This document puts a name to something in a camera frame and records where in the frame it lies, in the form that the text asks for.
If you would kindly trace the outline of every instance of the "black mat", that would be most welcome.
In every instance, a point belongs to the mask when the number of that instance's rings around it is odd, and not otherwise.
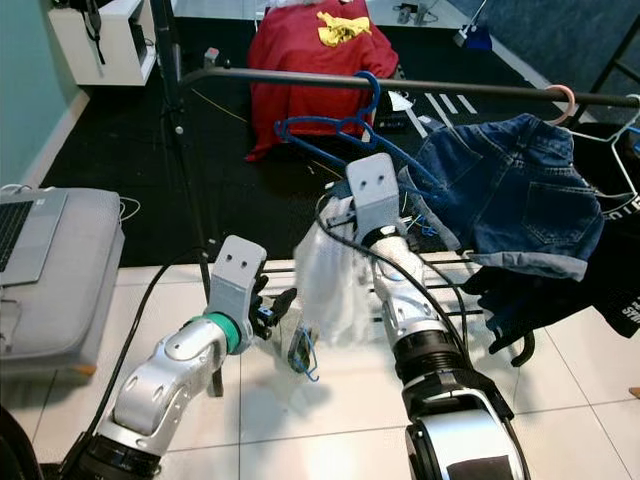
[[[221,50],[236,67],[246,66],[254,34],[253,22],[178,18],[187,69],[201,66],[209,46]],[[463,50],[453,31],[383,27],[409,79],[530,86],[491,52]],[[249,120],[248,84],[207,79],[194,88],[210,100]],[[479,114],[461,111],[454,123],[503,120],[528,111],[557,115],[546,104],[467,98]],[[175,180],[171,152],[165,158],[160,128],[162,80],[156,70],[145,88],[96,88],[76,127],[65,142],[43,186],[94,187],[136,198],[140,212],[126,221],[121,266],[158,265],[194,244],[184,191]],[[437,118],[424,95],[416,95],[414,111]],[[313,218],[323,186],[335,176],[313,163],[319,159],[291,145],[274,148],[261,163],[245,155],[253,145],[248,123],[234,118],[191,93],[187,108],[195,141],[190,146],[205,164],[203,181],[211,216],[221,236],[236,234],[263,245],[271,259],[292,258]],[[388,138],[412,154],[420,145],[409,130]],[[347,160],[364,156],[335,139],[317,140]],[[426,250],[440,242],[422,238]]]

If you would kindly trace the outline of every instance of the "plastic bag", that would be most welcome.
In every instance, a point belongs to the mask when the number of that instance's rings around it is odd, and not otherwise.
[[[321,218],[345,213],[351,200],[332,198]],[[332,228],[332,232],[352,240],[353,224]],[[366,258],[330,238],[314,223],[296,247],[294,259],[301,324],[309,337],[336,346],[369,340],[372,321]]]

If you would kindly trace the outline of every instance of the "black garment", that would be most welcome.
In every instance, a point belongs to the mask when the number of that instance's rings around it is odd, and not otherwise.
[[[590,124],[584,133],[607,137],[619,127]],[[608,144],[575,139],[576,169],[600,192],[616,195],[628,186]],[[640,187],[640,159],[628,138],[617,146],[634,184]],[[462,287],[481,295],[478,304],[493,312],[487,321],[496,336],[490,353],[512,344],[527,333],[556,323],[593,305],[620,335],[630,338],[640,328],[640,198],[601,199],[607,219],[598,246],[578,283],[525,275],[496,267],[483,267]]]

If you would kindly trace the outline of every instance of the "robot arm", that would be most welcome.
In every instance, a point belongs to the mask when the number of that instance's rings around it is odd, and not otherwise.
[[[391,159],[377,154],[352,162],[347,178],[356,242],[424,285],[425,266],[403,238]],[[404,275],[379,259],[372,272],[412,421],[406,442],[413,478],[527,478],[509,424],[513,414],[493,381],[473,369],[434,305]]]
[[[291,289],[271,309],[261,306],[265,260],[259,245],[236,236],[225,240],[204,314],[160,340],[123,382],[113,409],[79,457],[77,478],[153,478],[189,402],[206,389],[227,355],[244,352],[254,335],[267,339],[295,298]]]

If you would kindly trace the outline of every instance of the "metal rail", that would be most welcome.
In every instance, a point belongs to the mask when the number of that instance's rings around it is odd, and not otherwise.
[[[251,68],[212,67],[196,70],[185,75],[180,82],[184,90],[195,82],[205,78],[233,78],[248,82],[279,83],[287,85],[306,85],[310,87],[336,88],[371,88],[364,78],[347,75],[329,75],[323,73],[280,72],[275,70],[257,70]],[[476,85],[473,83],[428,82],[423,80],[378,79],[383,90],[402,90],[440,93],[466,93],[523,100],[563,102],[567,98],[562,92],[555,90],[538,90],[536,88],[507,87],[502,85]],[[638,108],[638,100],[621,95],[604,95],[596,93],[575,93],[576,103],[583,105],[605,105],[611,107]]]

